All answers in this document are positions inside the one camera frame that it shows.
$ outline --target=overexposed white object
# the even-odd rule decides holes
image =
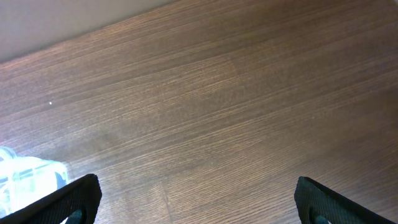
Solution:
[[[0,218],[16,212],[69,183],[61,162],[18,157],[0,146]]]

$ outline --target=gray surface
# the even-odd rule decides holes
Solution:
[[[40,50],[173,0],[2,0],[0,62]]]

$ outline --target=black object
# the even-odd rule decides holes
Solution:
[[[298,178],[294,200],[303,224],[394,224],[308,177]]]
[[[54,193],[2,219],[0,224],[92,224],[102,197],[94,174],[58,189]]]

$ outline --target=white plastic object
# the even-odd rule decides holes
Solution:
[[[16,212],[69,183],[61,162],[18,157],[0,146],[0,218]]]

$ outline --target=wood grain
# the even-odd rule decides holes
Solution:
[[[0,64],[0,143],[98,174],[97,223],[300,223],[300,175],[398,222],[397,28],[390,0],[179,1]]]

